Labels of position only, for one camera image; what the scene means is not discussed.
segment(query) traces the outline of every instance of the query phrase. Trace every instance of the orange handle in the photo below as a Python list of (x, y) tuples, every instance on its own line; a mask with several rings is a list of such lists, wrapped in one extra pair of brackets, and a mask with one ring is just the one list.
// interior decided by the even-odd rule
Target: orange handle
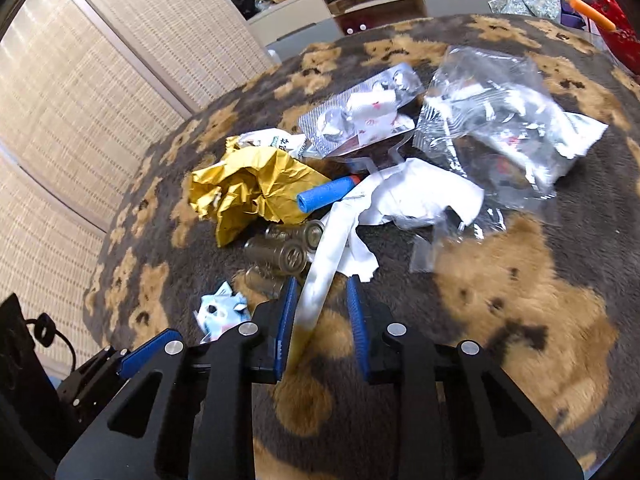
[(582, 0), (569, 0), (569, 5), (571, 5), (573, 10), (577, 10), (590, 20), (593, 20), (600, 28), (608, 30), (609, 32), (617, 29), (616, 24), (609, 18)]

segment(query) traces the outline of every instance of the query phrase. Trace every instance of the woven bamboo blind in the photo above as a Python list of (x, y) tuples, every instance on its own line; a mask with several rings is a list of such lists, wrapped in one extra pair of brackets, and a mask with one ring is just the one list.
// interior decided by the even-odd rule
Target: woven bamboo blind
[(89, 0), (200, 107), (272, 65), (230, 0)]
[[(82, 294), (102, 246), (101, 232), (1, 155), (0, 203), (0, 301), (15, 292), (25, 317), (47, 312), (82, 364), (98, 350), (82, 322)], [(68, 372), (71, 354), (64, 343), (37, 345), (36, 351)]]
[(149, 144), (182, 118), (70, 0), (27, 0), (0, 43), (0, 140), (107, 231)]

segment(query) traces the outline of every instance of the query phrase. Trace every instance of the yellow crumpled wrapper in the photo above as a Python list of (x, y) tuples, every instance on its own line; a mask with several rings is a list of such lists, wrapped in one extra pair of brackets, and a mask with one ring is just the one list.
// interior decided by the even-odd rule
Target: yellow crumpled wrapper
[(200, 219), (216, 220), (218, 247), (233, 241), (258, 215), (299, 224), (307, 215), (298, 208), (298, 193), (329, 182), (283, 150), (238, 148), (237, 140), (226, 140), (219, 162), (191, 173), (189, 203)]

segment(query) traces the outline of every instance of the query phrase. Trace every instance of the fuzzy blanket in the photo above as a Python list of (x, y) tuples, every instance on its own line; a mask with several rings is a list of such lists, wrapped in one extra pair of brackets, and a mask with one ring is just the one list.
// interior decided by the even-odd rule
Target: fuzzy blanket
[[(187, 202), (188, 173), (215, 161), (224, 137), (270, 126), (295, 131), (301, 114), (398, 62), (428, 83), (450, 44), (530, 56), (565, 110), (609, 129), (558, 181), (558, 225), (511, 216), (507, 232), (482, 244), (448, 246), (433, 275), (408, 273), (409, 233), (360, 227), (380, 262), (366, 290), (436, 342), (478, 341), (584, 468), (606, 458), (640, 391), (640, 87), (545, 20), (451, 16), (368, 30), (312, 45), (213, 102), (150, 147), (124, 197), (85, 297), (95, 339), (133, 348), (172, 326), (195, 344), (202, 334), (192, 311), (224, 280), (259, 303), (234, 277), (248, 264), (244, 241), (264, 223), (217, 248), (212, 224), (199, 222)], [(343, 291), (337, 276), (297, 372), (254, 387), (258, 478), (389, 478), (396, 398), (360, 377)]]

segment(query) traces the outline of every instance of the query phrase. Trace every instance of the drawer handle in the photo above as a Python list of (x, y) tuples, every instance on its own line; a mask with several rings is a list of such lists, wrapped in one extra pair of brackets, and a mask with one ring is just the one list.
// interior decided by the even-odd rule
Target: drawer handle
[(309, 23), (308, 25), (305, 25), (304, 27), (300, 27), (300, 28), (297, 28), (296, 30), (292, 30), (291, 32), (288, 32), (284, 36), (280, 36), (276, 41), (284, 40), (285, 38), (288, 38), (289, 36), (292, 36), (293, 34), (295, 34), (297, 32), (302, 32), (306, 28), (313, 27), (314, 25), (317, 25), (317, 23)]

